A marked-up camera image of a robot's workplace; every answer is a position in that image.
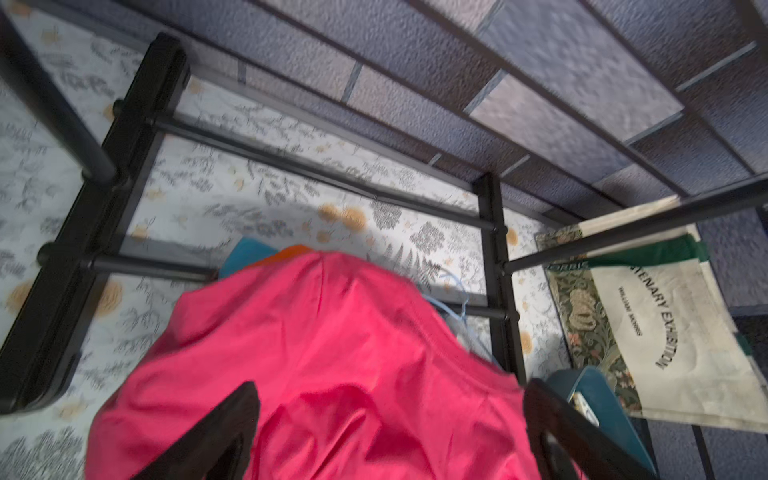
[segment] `canvas bag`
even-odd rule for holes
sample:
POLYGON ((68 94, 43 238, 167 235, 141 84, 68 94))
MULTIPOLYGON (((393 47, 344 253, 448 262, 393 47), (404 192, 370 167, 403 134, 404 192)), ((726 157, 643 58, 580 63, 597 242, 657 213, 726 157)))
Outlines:
MULTIPOLYGON (((538 238, 540 250, 647 217, 676 197, 538 238)), ((765 379, 742 349, 695 225, 545 266, 574 367, 597 366, 634 416, 768 432, 765 379)))

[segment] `floral pattern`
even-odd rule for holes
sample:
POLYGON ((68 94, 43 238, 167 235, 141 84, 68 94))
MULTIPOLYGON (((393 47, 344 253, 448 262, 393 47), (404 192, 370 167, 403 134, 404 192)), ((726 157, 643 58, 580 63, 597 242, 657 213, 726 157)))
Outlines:
MULTIPOLYGON (((114 118, 142 54, 15 2, 6 10, 97 139, 114 118)), ((81 186, 77 164, 0 85, 0 339, 10 329, 81 186)), ((419 191, 428 200, 477 211, 476 197, 349 143, 264 104, 192 78, 177 113, 248 137, 364 181, 419 191)), ((536 250, 539 222, 505 209, 511 257, 536 250)), ((425 292, 473 302, 485 294, 479 231, 333 189, 167 135, 129 226, 124 253, 219 266, 244 236, 275 248, 341 250, 407 276, 425 292)), ((557 310, 541 268, 511 281, 521 314, 525 368, 547 376, 568 368, 557 310)), ((199 285, 113 275, 83 345, 69 390, 53 405, 0 417, 0 478, 80 478, 85 439, 99 407, 163 332, 174 304, 199 285)), ((471 317, 490 345, 488 320, 471 317)))
MULTIPOLYGON (((569 227, 539 235, 537 240, 545 249, 582 237, 578 227, 569 227)), ((589 270, 547 270, 547 277, 574 367, 596 366, 627 411, 642 411, 634 380, 621 357, 592 273, 589 270)))

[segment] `teal cloth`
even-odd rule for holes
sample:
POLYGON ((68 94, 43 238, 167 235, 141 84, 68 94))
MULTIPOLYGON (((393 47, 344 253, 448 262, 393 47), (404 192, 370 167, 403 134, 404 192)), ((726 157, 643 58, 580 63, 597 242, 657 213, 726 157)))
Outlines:
POLYGON ((224 265, 219 269, 219 278, 227 278, 233 273, 237 273, 252 263, 271 257, 278 250, 265 245, 253 238, 243 237, 237 242, 232 253, 224 261, 224 265))

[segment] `red cloth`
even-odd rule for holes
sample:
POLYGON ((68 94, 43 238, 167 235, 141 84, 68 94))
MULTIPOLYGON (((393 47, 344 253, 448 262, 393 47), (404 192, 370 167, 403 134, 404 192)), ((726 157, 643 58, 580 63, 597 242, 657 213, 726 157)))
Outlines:
POLYGON ((97 414, 86 478, 135 475, 249 379, 245 478, 539 478, 515 378, 408 280, 318 252, 185 293, 97 414))

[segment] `black metal bed frame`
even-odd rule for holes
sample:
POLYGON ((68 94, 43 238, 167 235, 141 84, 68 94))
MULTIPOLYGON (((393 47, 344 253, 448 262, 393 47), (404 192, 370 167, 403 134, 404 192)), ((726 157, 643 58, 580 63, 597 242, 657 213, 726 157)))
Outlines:
POLYGON ((493 355, 522 385, 526 383, 525 366, 512 273, 768 202, 768 176, 763 175, 688 198, 673 210, 509 260, 501 186, 494 174, 486 174, 474 185, 479 212, 475 216, 265 151, 215 127, 175 118, 173 112, 190 69, 179 41, 169 35, 158 35, 150 45, 125 98, 116 102, 115 120, 101 146, 5 15, 0 15, 0 49, 2 78, 82 166, 84 175, 56 240, 38 252, 41 270, 0 350, 0 414, 39 409, 67 389, 110 273, 195 282, 216 279, 217 271, 209 268, 119 253, 164 133, 363 197, 481 229, 488 305, 468 306, 467 313, 490 319, 493 355))

